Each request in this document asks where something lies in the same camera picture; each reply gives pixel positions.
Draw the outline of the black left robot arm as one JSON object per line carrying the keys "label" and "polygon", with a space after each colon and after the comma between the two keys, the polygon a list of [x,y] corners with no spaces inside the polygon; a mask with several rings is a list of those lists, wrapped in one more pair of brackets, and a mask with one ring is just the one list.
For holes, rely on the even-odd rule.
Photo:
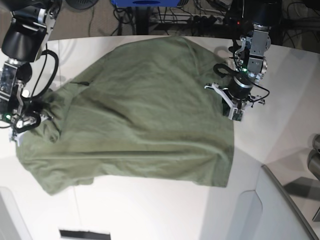
{"label": "black left robot arm", "polygon": [[222,97],[223,114],[231,120],[238,120],[254,103],[265,104],[265,97],[253,96],[251,91],[266,74],[265,52],[272,43],[270,31],[281,22],[282,5],[280,0],[234,0],[225,14],[225,24],[239,33],[229,48],[233,67],[215,64],[214,73],[229,78],[228,85],[206,87]]}

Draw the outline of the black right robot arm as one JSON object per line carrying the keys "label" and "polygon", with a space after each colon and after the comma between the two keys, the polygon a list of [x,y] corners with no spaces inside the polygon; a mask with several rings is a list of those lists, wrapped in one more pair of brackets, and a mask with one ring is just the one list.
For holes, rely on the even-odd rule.
{"label": "black right robot arm", "polygon": [[[58,55],[49,50],[47,42],[62,7],[60,0],[2,0],[0,7],[12,19],[1,51],[8,59],[0,69],[0,120],[7,124],[9,140],[20,143],[22,136],[51,117],[43,113],[39,102],[53,82],[59,67]],[[35,94],[23,92],[32,78],[34,63],[42,56],[51,56],[54,67],[47,84]]]}

